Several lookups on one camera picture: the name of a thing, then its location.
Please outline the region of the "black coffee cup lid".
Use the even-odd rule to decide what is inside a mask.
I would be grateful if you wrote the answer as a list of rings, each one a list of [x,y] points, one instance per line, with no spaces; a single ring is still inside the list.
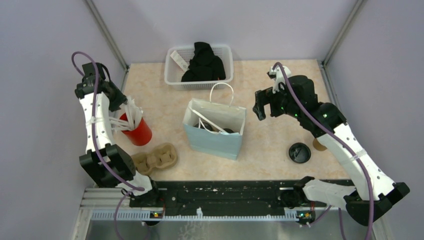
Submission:
[[[234,131],[233,130],[231,130],[231,129],[229,129],[229,128],[224,128],[223,129],[226,133],[228,133],[228,134],[233,134],[234,133]]]

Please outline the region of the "light blue paper bag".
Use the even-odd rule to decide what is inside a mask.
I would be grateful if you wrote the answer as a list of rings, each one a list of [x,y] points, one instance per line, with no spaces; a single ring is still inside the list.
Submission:
[[[231,99],[227,104],[212,101],[214,89],[226,85],[231,90]],[[242,146],[247,119],[247,109],[233,105],[234,89],[228,83],[218,82],[209,92],[209,100],[192,98],[184,113],[182,125],[192,150],[206,154],[236,160]],[[209,123],[214,131],[196,128],[197,123]],[[226,133],[225,128],[234,133]]]

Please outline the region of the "stack of paper cups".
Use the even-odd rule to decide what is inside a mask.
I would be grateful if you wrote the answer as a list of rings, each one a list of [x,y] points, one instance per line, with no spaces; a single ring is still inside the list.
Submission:
[[[325,151],[325,150],[327,150],[327,147],[326,146],[324,146],[324,145],[322,145],[319,141],[318,141],[318,139],[317,138],[314,138],[313,139],[313,141],[312,141],[312,146],[317,150],[317,151],[320,151],[320,152],[323,152],[323,151]]]

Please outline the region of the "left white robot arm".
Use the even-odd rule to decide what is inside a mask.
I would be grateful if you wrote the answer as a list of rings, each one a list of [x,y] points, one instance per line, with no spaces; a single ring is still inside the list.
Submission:
[[[110,112],[127,103],[126,96],[117,88],[108,69],[101,63],[82,66],[83,78],[75,94],[84,111],[87,132],[85,153],[79,157],[81,167],[100,188],[123,188],[149,207],[160,202],[149,176],[136,170],[132,157],[114,140]]]

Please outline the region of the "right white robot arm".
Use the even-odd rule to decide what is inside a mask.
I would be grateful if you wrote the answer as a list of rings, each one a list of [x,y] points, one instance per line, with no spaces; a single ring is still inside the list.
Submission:
[[[269,73],[275,85],[255,93],[253,112],[259,120],[270,115],[289,115],[327,148],[348,174],[352,185],[339,185],[306,176],[293,187],[284,203],[287,207],[321,202],[346,211],[352,219],[368,226],[410,193],[404,182],[395,182],[372,160],[356,140],[346,118],[332,103],[320,102],[314,82],[295,75],[284,83],[282,75]]]

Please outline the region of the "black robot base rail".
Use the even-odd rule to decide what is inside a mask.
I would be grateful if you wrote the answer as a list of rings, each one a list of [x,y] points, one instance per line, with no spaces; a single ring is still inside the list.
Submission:
[[[165,216],[205,217],[283,216],[287,210],[310,208],[295,200],[296,180],[154,181],[153,191],[132,196],[131,208],[159,208]]]

